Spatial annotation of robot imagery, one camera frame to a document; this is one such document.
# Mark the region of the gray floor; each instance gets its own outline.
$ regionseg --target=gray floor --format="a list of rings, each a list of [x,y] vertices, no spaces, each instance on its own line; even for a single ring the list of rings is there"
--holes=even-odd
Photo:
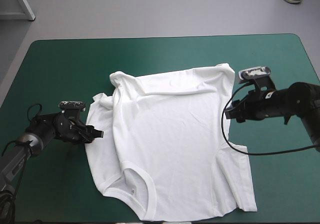
[[[0,104],[30,44],[45,39],[294,33],[320,76],[320,0],[28,1],[35,21],[0,21]]]

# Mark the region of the t-shirt sleeve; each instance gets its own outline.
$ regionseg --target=t-shirt sleeve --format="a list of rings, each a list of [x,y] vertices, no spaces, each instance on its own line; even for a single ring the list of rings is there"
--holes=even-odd
[[[247,152],[246,146],[233,143],[231,145]],[[227,180],[237,206],[246,212],[256,212],[249,156],[231,149],[225,143],[217,153],[216,162]]]
[[[85,151],[96,188],[105,189],[121,177],[113,135],[113,97],[100,93],[93,97],[86,124],[103,131],[103,138],[96,138],[85,145]]]

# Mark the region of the wire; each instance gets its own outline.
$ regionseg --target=wire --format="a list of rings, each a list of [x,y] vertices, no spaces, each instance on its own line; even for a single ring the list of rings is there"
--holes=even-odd
[[[274,151],[274,152],[251,153],[251,152],[245,152],[245,151],[239,150],[239,149],[235,148],[234,146],[232,146],[230,144],[230,142],[227,140],[227,137],[226,137],[226,134],[225,134],[225,130],[224,130],[224,114],[226,112],[227,106],[232,101],[232,99],[235,97],[237,92],[239,92],[242,88],[245,88],[245,87],[247,87],[249,85],[251,85],[251,84],[248,82],[248,83],[240,86],[237,90],[235,90],[235,92],[232,94],[230,100],[226,103],[226,105],[224,106],[223,111],[222,111],[222,115],[221,115],[221,131],[222,131],[223,138],[224,138],[225,142],[229,145],[229,147],[231,147],[233,150],[235,150],[238,153],[242,153],[242,154],[249,155],[249,156],[278,155],[278,154],[293,153],[293,152],[299,152],[299,151],[304,151],[304,150],[311,149],[311,148],[320,147],[320,144],[317,144],[317,145],[308,145],[308,146],[297,148],[297,149],[281,150],[281,151]]]
[[[24,171],[26,169],[26,165],[27,165],[27,160],[28,160],[28,155],[29,155],[29,147],[30,147],[30,143],[32,142],[32,140],[28,140],[26,142],[21,142],[21,141],[17,141],[17,140],[12,140],[12,141],[9,141],[6,145],[5,145],[5,148],[4,150],[2,151],[1,153],[1,156],[3,157],[3,155],[5,154],[8,146],[12,143],[16,143],[16,146],[23,146],[24,148],[24,152],[25,152],[25,155],[24,155],[24,158],[23,158],[23,165],[22,165],[22,168],[21,168],[21,172],[20,172],[20,176],[19,176],[19,179],[17,181],[17,184],[16,184],[16,187],[15,187],[15,191],[13,193],[13,195],[11,193],[9,193],[9,196],[4,196],[4,197],[1,197],[0,199],[0,208],[3,208],[3,206],[10,202],[10,206],[8,208],[8,215],[6,217],[6,221],[7,223],[14,223],[14,216],[15,216],[15,199],[16,199],[16,196],[17,196],[17,193],[18,193],[18,190],[19,190],[19,187],[20,187],[20,184],[21,184],[21,181],[22,181],[22,177],[23,177],[23,174],[24,174]]]
[[[38,110],[38,112],[35,114],[34,117],[37,117],[37,116],[42,112],[42,105],[41,105],[40,103],[35,103],[35,104],[29,106],[29,107],[28,107],[28,110],[26,111],[26,118],[28,119],[29,122],[31,122],[31,119],[30,119],[30,117],[29,117],[29,112],[30,112],[31,108],[33,108],[33,107],[35,107],[35,106],[39,106],[39,110]]]

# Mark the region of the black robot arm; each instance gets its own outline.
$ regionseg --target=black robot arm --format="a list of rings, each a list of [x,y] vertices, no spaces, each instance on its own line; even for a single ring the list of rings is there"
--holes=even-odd
[[[25,132],[11,142],[16,143],[16,146],[5,152],[6,146],[0,158],[0,223],[14,221],[16,192],[11,182],[30,157],[38,156],[52,139],[86,144],[95,138],[102,138],[104,134],[80,120],[80,112],[86,108],[82,101],[62,101],[59,104],[60,112],[46,115],[40,115],[42,106],[33,106],[36,105],[40,106],[39,112],[30,120]]]
[[[239,72],[239,83],[254,85],[242,100],[235,100],[225,110],[227,119],[246,120],[298,116],[313,143],[320,144],[320,85],[295,82],[288,89],[276,90],[268,67],[253,67]]]

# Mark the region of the green table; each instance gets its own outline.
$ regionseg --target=green table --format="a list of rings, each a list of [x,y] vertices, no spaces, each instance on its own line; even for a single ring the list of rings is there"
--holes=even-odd
[[[89,104],[92,96],[113,93],[109,74],[133,76],[229,63],[237,72],[269,66],[278,89],[296,81],[319,80],[300,39],[293,34],[166,38],[39,40],[27,52],[0,109],[1,148],[28,126],[33,103],[55,113],[62,100]],[[244,90],[238,96],[243,97]],[[85,121],[87,112],[82,114]],[[311,144],[297,117],[232,121],[230,140],[250,152],[279,151]],[[235,210],[210,222],[320,221],[320,153],[314,149],[250,157],[258,212]],[[52,141],[28,161],[16,199],[16,220],[46,222],[136,222],[120,200],[96,189],[84,146]]]

